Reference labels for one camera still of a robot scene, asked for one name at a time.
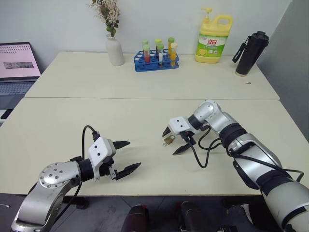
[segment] white vase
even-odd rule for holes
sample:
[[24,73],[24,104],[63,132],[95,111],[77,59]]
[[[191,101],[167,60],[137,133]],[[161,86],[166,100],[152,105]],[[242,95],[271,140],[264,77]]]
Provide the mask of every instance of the white vase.
[[108,52],[108,57],[110,62],[114,66],[120,66],[125,63],[124,54],[122,53],[121,44],[115,37],[110,34],[106,35],[106,50]]

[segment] blue test tube rack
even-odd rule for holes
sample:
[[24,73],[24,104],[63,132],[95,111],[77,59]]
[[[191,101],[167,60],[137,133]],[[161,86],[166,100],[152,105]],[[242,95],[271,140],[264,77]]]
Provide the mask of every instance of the blue test tube rack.
[[176,56],[175,60],[172,60],[175,62],[174,66],[170,65],[170,57],[169,57],[169,51],[167,49],[163,50],[163,61],[162,65],[159,65],[158,56],[156,55],[155,50],[150,50],[150,54],[154,54],[150,56],[150,62],[145,62],[144,60],[144,52],[139,51],[133,58],[134,65],[135,65],[135,71],[137,72],[145,72],[145,71],[154,71],[154,70],[164,70],[164,69],[176,69],[179,67],[178,61],[179,57],[178,54]]

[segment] test tube cap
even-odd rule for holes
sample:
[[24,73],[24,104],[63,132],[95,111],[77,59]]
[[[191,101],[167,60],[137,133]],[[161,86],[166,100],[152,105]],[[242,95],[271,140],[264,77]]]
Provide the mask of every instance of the test tube cap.
[[171,47],[171,48],[177,48],[178,45],[177,45],[176,43],[171,43],[171,44],[170,44],[170,47]]
[[160,38],[156,38],[154,41],[156,44],[162,43],[162,40]]
[[149,46],[148,44],[145,44],[145,45],[143,46],[143,50],[149,51],[149,50],[150,50],[150,46]]
[[175,41],[175,39],[174,39],[173,37],[169,37],[169,38],[168,38],[168,42],[169,42],[169,43],[173,43],[174,41]]
[[159,43],[159,44],[157,45],[157,48],[158,48],[158,49],[164,49],[164,45]]

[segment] yellow bottle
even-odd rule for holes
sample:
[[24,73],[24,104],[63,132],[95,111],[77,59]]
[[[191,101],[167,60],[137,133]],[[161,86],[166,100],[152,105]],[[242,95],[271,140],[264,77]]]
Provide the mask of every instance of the yellow bottle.
[[[220,14],[213,21],[210,21],[209,13],[212,11],[212,8],[202,9],[206,10],[207,16],[204,18],[199,31],[195,60],[202,63],[217,63],[230,33],[233,17]],[[221,19],[227,19],[228,23],[220,24],[219,21]]]

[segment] wall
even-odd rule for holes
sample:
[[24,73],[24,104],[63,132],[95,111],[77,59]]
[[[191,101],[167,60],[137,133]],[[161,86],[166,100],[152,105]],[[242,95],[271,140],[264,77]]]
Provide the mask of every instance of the wall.
[[258,66],[309,141],[308,9],[308,0],[290,4]]
[[[0,43],[29,41],[44,70],[59,51],[105,51],[105,25],[86,4],[92,0],[0,0]],[[116,37],[135,53],[140,41],[176,38],[179,53],[193,54],[206,15],[201,7],[234,17],[224,54],[234,54],[257,30],[272,35],[290,0],[118,0]]]

